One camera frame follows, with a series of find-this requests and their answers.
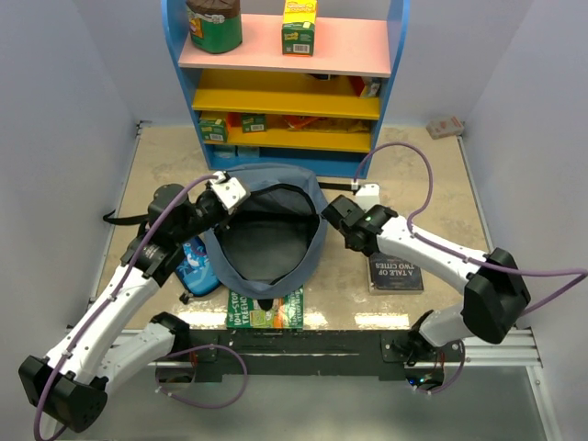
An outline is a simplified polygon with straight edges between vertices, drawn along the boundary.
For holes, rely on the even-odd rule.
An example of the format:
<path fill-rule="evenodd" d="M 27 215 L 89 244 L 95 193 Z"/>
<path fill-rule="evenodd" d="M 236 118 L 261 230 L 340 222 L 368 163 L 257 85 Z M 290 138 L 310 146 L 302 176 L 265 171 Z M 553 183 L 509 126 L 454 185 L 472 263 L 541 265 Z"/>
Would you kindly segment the blue student backpack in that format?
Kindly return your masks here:
<path fill-rule="evenodd" d="M 158 286 L 184 259 L 183 244 L 198 236 L 221 284 L 266 307 L 304 285 L 317 269 L 328 230 L 323 192 L 332 184 L 291 164 L 241 164 L 226 171 L 251 195 L 214 229 L 187 231 L 189 201 L 195 200 L 179 184 L 159 187 L 142 215 L 117 218 L 109 212 L 103 220 L 137 226 L 121 263 Z"/>

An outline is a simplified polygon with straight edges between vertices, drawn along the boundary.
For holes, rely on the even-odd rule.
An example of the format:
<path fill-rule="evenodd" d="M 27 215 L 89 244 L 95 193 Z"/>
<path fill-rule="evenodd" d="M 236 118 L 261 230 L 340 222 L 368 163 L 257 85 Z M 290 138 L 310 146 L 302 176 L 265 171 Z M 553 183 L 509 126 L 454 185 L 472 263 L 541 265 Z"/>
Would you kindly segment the dark two cities book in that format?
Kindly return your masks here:
<path fill-rule="evenodd" d="M 399 257 L 375 253 L 367 258 L 368 289 L 374 294 L 418 294 L 424 291 L 419 266 Z"/>

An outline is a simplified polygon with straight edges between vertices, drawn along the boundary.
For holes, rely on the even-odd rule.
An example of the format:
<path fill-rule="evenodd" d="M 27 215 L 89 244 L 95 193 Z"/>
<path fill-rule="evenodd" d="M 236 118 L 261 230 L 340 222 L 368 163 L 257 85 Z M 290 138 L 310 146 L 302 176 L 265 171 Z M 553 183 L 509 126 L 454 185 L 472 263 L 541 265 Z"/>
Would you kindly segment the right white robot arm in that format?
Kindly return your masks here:
<path fill-rule="evenodd" d="M 416 226 L 380 204 L 363 210 L 343 195 L 322 216 L 344 237 L 347 249 L 365 256 L 395 256 L 440 278 L 463 296 L 463 302 L 428 311 L 394 344 L 413 364 L 428 361 L 442 346 L 475 336 L 498 345 L 530 302 L 530 294 L 513 256 L 462 247 Z"/>

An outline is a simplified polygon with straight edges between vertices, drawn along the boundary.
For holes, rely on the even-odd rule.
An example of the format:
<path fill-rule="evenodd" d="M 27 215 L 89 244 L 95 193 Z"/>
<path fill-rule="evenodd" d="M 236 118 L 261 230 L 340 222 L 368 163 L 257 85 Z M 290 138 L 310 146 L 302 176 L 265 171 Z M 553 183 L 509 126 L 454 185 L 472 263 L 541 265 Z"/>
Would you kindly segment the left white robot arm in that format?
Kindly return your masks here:
<path fill-rule="evenodd" d="M 40 440 L 41 418 L 49 415 L 62 429 L 85 431 L 107 401 L 149 363 L 184 358 L 189 327 L 162 312 L 122 345 L 115 342 L 136 311 L 174 273 L 184 258 L 184 243 L 226 221 L 249 191 L 223 173 L 205 175 L 206 188 L 195 202 L 189 187 L 159 187 L 137 236 L 129 244 L 103 293 L 75 327 L 45 356 L 28 356 L 18 369 L 29 402 L 35 406 L 33 434 Z"/>

